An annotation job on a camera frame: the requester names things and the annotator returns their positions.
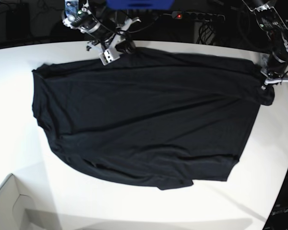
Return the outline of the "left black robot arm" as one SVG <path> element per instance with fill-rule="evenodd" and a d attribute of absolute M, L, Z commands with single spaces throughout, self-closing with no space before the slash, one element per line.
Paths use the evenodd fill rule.
<path fill-rule="evenodd" d="M 263 59 L 261 74 L 265 77 L 261 89 L 288 82 L 288 26 L 275 8 L 275 0 L 244 0 L 255 15 L 257 24 L 271 41 L 271 51 Z"/>

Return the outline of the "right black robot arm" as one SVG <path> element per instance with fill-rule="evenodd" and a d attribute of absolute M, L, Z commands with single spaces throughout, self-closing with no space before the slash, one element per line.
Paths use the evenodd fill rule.
<path fill-rule="evenodd" d="M 113 48 L 119 53 L 134 53 L 136 47 L 128 30 L 140 21 L 128 11 L 111 9 L 106 1 L 66 0 L 62 13 L 65 26 L 89 35 L 87 50 L 101 46 L 102 52 Z"/>

